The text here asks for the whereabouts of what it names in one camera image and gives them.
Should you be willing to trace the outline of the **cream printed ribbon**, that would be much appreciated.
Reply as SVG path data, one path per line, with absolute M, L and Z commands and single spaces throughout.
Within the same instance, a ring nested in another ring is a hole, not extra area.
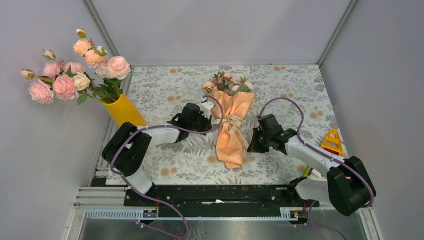
M 230 114 L 226 116 L 224 119 L 222 119 L 222 122 L 220 123 L 221 119 L 216 119 L 211 122 L 212 125 L 220 125 L 220 130 L 225 131 L 229 135 L 233 135 L 235 133 L 238 133 L 239 135 L 242 134 L 241 132 L 241 126 L 247 123 L 246 120 L 244 120 L 242 117 Z

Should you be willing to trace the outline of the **orange paper bouquet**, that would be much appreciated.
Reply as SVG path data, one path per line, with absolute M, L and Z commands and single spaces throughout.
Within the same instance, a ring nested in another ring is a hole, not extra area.
M 222 71 L 214 74 L 202 88 L 220 103 L 213 110 L 216 117 L 213 123 L 220 125 L 215 146 L 217 159 L 228 169 L 240 168 L 248 147 L 241 127 L 255 99 L 253 85 L 246 77 L 237 78 Z

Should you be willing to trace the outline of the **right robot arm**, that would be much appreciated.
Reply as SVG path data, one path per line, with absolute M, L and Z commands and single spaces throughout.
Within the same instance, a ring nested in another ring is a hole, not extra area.
M 249 153 L 267 153 L 270 149 L 294 157 L 323 176 L 322 180 L 311 176 L 299 177 L 289 185 L 287 201 L 293 206 L 305 200 L 331 204 L 340 214 L 350 216 L 362 207 L 373 204 L 377 193 L 363 162 L 356 156 L 344 158 L 302 140 L 294 129 L 286 130 L 274 115 L 258 119 L 253 129 Z

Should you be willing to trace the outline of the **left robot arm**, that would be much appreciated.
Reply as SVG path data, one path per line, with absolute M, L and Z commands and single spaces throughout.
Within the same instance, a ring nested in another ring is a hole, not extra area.
M 112 164 L 112 169 L 124 176 L 136 189 L 136 199 L 144 206 L 152 204 L 155 192 L 152 180 L 142 168 L 149 147 L 179 143 L 192 132 L 210 132 L 214 104 L 204 100 L 199 104 L 187 103 L 181 113 L 176 114 L 161 127 L 147 126 L 131 140 L 127 139 L 137 130 L 143 129 L 131 122 L 123 123 L 105 145 L 101 157 Z

